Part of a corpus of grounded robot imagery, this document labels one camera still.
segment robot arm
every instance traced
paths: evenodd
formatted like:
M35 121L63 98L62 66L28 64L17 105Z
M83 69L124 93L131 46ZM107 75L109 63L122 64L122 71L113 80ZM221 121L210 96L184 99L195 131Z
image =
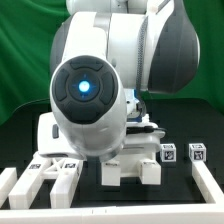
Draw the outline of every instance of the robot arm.
M69 11L84 10L85 1L68 0ZM103 2L96 6L112 11L108 5L114 1ZM197 35L183 1L164 2L155 10L148 1L147 15L105 14L101 9L78 12L57 32L51 54L51 106L78 159L107 161L122 150L130 113L124 89L136 88L139 68L139 88L151 92L175 93L194 77ZM146 20L147 29L140 34ZM143 44L140 54L139 43Z

